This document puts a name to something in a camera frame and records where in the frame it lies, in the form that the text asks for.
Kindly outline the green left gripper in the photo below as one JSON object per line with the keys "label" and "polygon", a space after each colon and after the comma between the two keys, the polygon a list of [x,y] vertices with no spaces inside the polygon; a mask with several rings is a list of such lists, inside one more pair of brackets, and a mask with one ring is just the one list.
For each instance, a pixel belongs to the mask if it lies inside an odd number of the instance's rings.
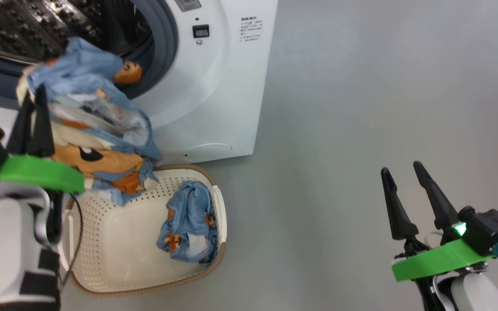
{"label": "green left gripper", "polygon": [[6,151],[9,154],[28,155],[7,158],[0,166],[0,181],[38,186],[67,194],[84,192],[83,173],[64,163],[44,159],[55,153],[45,85],[41,84],[36,89],[33,102],[29,96],[24,96]]}

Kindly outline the blue garment with cream lining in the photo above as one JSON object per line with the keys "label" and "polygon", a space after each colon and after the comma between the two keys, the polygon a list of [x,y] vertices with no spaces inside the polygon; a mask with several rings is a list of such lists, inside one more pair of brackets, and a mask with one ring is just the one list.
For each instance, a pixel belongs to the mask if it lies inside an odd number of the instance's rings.
{"label": "blue garment with cream lining", "polygon": [[19,106],[45,88],[52,159],[83,173],[86,189],[117,206],[146,190],[163,159],[147,114],[119,89],[143,73],[139,63],[73,37],[63,55],[25,68],[16,85]]}

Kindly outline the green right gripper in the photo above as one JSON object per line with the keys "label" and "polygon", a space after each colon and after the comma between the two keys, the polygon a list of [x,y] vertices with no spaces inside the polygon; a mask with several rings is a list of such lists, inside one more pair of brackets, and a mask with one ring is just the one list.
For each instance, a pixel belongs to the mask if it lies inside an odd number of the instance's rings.
{"label": "green right gripper", "polygon": [[[413,168],[421,187],[427,193],[434,212],[435,228],[443,230],[457,224],[459,222],[457,211],[430,176],[422,162],[413,162]],[[450,232],[455,233],[457,239],[437,248],[431,248],[420,240],[412,238],[419,234],[419,230],[409,220],[409,216],[402,206],[393,176],[386,167],[381,169],[380,175],[391,236],[396,241],[408,239],[405,242],[405,253],[392,261],[391,269],[397,282],[414,281],[419,278],[445,274],[495,257],[492,254],[488,256],[479,255],[461,239],[466,232],[465,227],[452,228]]]}

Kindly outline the grey warning sticker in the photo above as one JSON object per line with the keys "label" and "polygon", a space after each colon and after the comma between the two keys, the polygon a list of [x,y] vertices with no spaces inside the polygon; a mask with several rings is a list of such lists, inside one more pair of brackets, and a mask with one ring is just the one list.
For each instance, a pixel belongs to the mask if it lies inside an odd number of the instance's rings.
{"label": "grey warning sticker", "polygon": [[175,0],[182,12],[197,10],[202,7],[200,0]]}

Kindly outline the cream perforated laundry basket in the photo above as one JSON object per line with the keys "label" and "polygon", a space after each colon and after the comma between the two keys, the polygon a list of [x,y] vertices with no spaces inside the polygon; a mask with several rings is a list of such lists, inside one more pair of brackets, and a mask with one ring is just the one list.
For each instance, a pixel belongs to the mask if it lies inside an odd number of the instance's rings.
{"label": "cream perforated laundry basket", "polygon": [[[68,199],[58,245],[67,283],[93,298],[122,298],[187,285],[217,268],[227,246],[227,209],[219,185],[195,165],[167,165],[154,174],[155,180],[145,182],[146,191],[125,206],[94,192]],[[206,269],[173,260],[156,246],[166,203],[184,181],[199,181],[209,189],[216,214],[219,248]]]}

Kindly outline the blue cartoon print garment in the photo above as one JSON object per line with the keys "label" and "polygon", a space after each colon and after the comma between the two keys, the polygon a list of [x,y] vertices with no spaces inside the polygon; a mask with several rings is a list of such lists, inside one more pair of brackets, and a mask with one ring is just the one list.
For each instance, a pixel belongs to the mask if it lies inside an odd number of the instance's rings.
{"label": "blue cartoon print garment", "polygon": [[199,181],[184,181],[166,203],[166,210],[156,246],[173,260],[210,267],[219,242],[209,189]]}

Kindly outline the white front-load washing machine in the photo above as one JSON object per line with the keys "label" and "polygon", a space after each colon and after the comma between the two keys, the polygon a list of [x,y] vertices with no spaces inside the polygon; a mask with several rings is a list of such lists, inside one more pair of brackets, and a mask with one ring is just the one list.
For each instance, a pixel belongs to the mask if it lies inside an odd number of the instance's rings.
{"label": "white front-load washing machine", "polygon": [[252,154],[278,0],[200,3],[0,0],[0,128],[14,123],[22,71],[81,37],[144,69],[119,89],[150,118],[165,165]]}

